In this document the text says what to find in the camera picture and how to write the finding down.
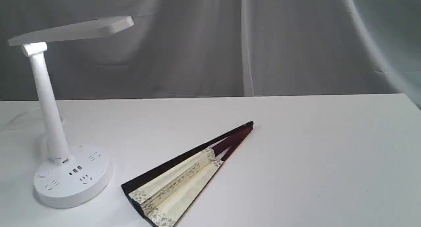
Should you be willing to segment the folding paper fan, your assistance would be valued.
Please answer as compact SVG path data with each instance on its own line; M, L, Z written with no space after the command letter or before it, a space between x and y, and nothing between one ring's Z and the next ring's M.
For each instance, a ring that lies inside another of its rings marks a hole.
M152 227L174 227L254 129L249 121L121 185Z

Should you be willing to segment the white desk lamp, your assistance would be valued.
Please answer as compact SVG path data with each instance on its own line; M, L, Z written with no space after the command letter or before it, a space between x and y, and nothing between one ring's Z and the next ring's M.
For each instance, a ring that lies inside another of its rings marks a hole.
M34 188L39 200L55 209L80 206L109 184L112 163L100 147L70 147L62 126L44 52L48 42L111 36L133 26L131 16L117 16L29 32L9 39L30 60L43 114L49 158L37 169Z

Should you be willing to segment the grey backdrop curtain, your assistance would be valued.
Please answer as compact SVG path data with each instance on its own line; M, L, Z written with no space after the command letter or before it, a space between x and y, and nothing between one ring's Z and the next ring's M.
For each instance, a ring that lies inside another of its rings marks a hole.
M1 0L1 100L37 100L14 36L131 16L48 44L58 100L405 93L420 106L420 0Z

